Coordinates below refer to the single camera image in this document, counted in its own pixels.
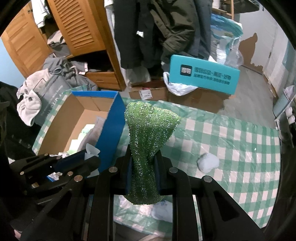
white wall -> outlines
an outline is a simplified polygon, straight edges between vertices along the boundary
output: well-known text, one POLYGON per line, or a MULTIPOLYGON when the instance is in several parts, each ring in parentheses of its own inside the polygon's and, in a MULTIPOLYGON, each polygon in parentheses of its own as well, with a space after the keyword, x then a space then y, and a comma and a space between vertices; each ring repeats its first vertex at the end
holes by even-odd
POLYGON ((289 75, 289 71, 283 65, 283 59, 288 46, 288 38, 280 26, 277 29, 274 47, 264 74, 276 92, 279 93, 283 89, 289 75))
POLYGON ((276 34, 276 21, 270 13, 260 5, 260 10, 256 12, 241 13, 239 22, 243 26, 241 40, 251 38, 255 33, 258 36, 254 55, 251 64, 263 66, 265 68, 273 41, 276 34))
POLYGON ((18 68, 15 66, 14 62, 12 61, 8 52, 6 51, 6 48, 4 47, 1 38, 0 38, 0 67, 1 67, 0 81, 9 85, 13 85, 18 88, 23 84, 25 78, 20 73, 18 68))

cardboard box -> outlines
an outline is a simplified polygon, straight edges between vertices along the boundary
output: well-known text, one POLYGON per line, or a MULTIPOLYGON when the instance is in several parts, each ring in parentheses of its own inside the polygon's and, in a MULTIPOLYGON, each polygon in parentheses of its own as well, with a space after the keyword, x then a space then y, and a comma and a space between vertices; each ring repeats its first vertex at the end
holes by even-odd
POLYGON ((105 123, 96 144, 101 152, 99 172, 107 169, 113 160, 125 125, 125 105, 117 91, 73 91, 58 102, 57 113, 49 115, 41 129, 34 152, 38 155, 57 154, 69 150, 71 140, 77 139, 86 124, 94 124, 97 116, 105 123))
POLYGON ((225 93, 197 88, 196 90, 184 96, 176 96, 169 93, 169 102, 185 105, 212 113, 217 113, 223 108, 223 101, 230 96, 225 93))
POLYGON ((131 99, 168 101, 168 89, 163 80, 150 81, 136 85, 129 92, 131 99))
POLYGON ((222 64, 173 55, 170 61, 170 82, 193 85, 226 94, 234 94, 239 80, 238 69, 222 64))

louvered wardrobe door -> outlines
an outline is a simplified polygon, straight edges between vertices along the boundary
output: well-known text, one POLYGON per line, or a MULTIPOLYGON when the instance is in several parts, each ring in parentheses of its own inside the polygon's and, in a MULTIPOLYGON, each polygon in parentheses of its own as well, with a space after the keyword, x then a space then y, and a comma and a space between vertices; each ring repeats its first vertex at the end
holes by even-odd
POLYGON ((48 0, 48 4, 73 56, 105 49, 88 0, 48 0))
POLYGON ((3 44, 16 67, 27 78, 41 70, 51 50, 44 41, 27 4, 3 32, 3 44))

wooden wardrobe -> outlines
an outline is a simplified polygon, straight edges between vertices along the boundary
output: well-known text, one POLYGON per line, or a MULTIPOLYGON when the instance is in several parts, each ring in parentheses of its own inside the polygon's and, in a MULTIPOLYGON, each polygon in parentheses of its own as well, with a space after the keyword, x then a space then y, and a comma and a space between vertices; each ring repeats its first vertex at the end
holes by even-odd
MULTIPOLYGON (((48 5, 71 52, 67 58, 106 51, 114 72, 87 72, 86 76, 100 88, 124 90, 126 85, 116 56, 104 0, 48 0, 48 5)), ((41 70, 44 60, 52 53, 47 39, 34 22, 30 3, 11 21, 1 38, 25 78, 41 70)))

blue wall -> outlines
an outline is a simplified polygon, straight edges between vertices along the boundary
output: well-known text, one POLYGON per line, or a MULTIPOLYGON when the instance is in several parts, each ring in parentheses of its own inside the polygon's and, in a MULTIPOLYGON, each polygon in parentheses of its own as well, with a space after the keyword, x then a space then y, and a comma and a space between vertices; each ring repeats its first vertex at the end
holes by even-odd
POLYGON ((14 85, 15 87, 20 87, 25 78, 20 73, 18 68, 15 66, 14 62, 12 61, 11 57, 9 56, 6 48, 3 45, 2 39, 0 38, 0 81, 14 85))

